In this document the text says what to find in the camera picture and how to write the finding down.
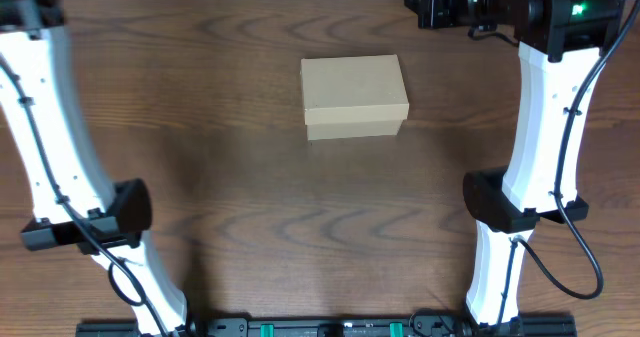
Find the cardboard box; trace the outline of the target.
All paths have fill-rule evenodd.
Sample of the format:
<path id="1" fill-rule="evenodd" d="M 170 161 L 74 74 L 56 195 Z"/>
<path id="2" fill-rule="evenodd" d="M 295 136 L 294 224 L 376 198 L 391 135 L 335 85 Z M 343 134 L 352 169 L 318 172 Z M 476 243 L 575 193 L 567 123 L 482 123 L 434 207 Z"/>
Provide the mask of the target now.
<path id="1" fill-rule="evenodd" d="M 408 117 L 396 55 L 303 59 L 300 75 L 310 141 L 394 136 Z"/>

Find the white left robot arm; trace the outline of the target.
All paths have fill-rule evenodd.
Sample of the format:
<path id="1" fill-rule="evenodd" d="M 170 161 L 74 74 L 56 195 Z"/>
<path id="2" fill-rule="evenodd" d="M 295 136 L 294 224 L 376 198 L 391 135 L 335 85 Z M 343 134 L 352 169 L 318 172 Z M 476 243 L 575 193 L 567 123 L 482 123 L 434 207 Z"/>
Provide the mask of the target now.
<path id="1" fill-rule="evenodd" d="M 1 0 L 1 108 L 33 200 L 25 246 L 77 246 L 132 308 L 132 333 L 187 335 L 186 297 L 152 239 L 148 189 L 140 179 L 113 182 L 92 144 L 60 0 Z"/>

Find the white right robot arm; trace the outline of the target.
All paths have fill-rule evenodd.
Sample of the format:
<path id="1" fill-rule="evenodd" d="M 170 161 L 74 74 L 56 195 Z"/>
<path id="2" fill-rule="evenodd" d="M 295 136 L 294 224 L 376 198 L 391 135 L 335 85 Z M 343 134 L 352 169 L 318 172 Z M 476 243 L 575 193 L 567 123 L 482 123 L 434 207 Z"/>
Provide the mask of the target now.
<path id="1" fill-rule="evenodd" d="M 636 18 L 625 0 L 404 0 L 422 29 L 467 27 L 472 40 L 514 33 L 521 97 L 515 144 L 501 169 L 469 172 L 463 197 L 477 228 L 474 273 L 458 336 L 571 335 L 571 317 L 533 317 L 517 305 L 537 223 L 586 217 L 576 170 L 590 98 Z"/>

